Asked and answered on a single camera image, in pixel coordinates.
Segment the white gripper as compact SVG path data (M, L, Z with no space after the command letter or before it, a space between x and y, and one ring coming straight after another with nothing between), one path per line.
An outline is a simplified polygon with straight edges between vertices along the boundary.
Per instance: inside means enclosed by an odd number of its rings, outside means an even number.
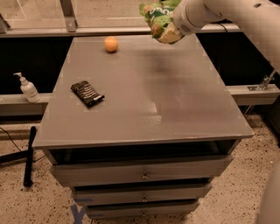
M181 0L173 11L173 22L167 25L158 41L163 44L175 43L183 35L199 32L205 25L222 19L222 16L208 9L204 0Z

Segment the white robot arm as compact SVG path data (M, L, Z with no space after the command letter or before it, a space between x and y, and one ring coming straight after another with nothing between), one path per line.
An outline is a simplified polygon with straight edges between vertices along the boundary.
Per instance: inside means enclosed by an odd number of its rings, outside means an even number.
M269 0L181 0L171 19L171 31L183 35L227 19L280 73L280 7Z

